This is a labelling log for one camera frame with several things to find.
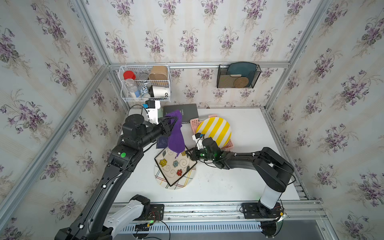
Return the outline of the purple cloth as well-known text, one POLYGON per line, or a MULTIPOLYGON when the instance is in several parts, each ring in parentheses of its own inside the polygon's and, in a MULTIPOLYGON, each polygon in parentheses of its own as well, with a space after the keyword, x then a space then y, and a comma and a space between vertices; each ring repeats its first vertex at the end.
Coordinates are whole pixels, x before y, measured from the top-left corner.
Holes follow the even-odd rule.
POLYGON ((176 157, 185 151, 185 141, 181 131, 182 128, 182 113, 179 110, 173 111, 165 116, 166 123, 174 124, 171 134, 168 137, 168 148, 176 153, 176 157))

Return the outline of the square floral plate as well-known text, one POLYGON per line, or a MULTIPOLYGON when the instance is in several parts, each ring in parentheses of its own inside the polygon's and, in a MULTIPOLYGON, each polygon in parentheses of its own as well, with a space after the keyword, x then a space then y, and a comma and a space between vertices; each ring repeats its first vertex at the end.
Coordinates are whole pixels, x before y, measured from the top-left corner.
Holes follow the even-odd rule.
POLYGON ((185 188, 194 179, 197 162, 192 161, 185 151, 177 155, 177 153, 166 148, 154 160, 155 179, 165 189, 178 190, 185 188))

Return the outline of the round plaid plate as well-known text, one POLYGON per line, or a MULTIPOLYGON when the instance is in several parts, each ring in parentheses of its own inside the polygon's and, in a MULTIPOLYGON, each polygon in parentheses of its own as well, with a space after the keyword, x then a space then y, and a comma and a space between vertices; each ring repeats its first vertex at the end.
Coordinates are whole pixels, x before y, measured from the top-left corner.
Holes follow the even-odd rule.
POLYGON ((180 161, 168 162, 165 165, 155 163, 154 176, 156 182, 168 190, 178 190, 191 184, 196 175, 196 166, 181 164, 180 161))

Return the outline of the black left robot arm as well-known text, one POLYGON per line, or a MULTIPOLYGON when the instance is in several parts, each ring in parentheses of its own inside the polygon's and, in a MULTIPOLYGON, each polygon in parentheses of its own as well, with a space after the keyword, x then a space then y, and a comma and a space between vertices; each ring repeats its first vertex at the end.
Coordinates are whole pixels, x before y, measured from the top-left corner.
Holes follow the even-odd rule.
POLYGON ((108 216, 121 188, 143 158, 144 148, 162 136, 170 136, 177 120, 176 117, 163 117, 152 124, 145 121, 142 115, 128 116, 122 126, 121 141, 113 148, 90 200, 68 228, 58 231, 55 239, 111 240, 128 223, 148 212, 150 200, 135 195, 123 210, 108 216))

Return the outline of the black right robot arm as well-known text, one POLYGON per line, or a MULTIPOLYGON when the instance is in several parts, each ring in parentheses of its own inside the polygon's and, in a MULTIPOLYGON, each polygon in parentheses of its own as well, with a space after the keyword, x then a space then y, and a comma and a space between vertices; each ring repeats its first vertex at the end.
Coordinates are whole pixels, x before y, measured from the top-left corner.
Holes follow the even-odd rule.
POLYGON ((272 210, 292 184, 294 167, 269 147, 251 153, 235 153, 220 149, 212 138, 197 140, 196 147, 186 150, 193 161, 210 161, 221 170, 247 169, 258 172, 266 184, 259 206, 272 210))

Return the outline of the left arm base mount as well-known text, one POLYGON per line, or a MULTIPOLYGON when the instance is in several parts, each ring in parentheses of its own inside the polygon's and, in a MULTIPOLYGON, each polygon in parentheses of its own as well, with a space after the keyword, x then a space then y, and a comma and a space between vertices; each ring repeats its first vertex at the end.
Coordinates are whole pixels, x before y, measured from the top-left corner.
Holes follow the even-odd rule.
POLYGON ((130 202, 131 201, 137 201, 143 206, 141 215, 136 218, 135 221, 145 221, 144 223, 135 225, 135 232, 147 232, 156 221, 163 220, 165 211, 164 204, 152 204, 150 199, 141 195, 135 195, 131 198, 130 202))

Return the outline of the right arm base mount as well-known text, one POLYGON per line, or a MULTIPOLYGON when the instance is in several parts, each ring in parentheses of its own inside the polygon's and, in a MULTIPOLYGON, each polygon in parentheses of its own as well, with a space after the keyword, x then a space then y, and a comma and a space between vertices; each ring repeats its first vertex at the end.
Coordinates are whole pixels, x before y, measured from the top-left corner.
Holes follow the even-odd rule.
POLYGON ((253 219, 259 222, 261 233, 267 239, 275 238, 281 231, 284 219, 287 217, 285 208, 280 199, 269 209, 261 201, 242 203, 239 212, 245 219, 253 219))

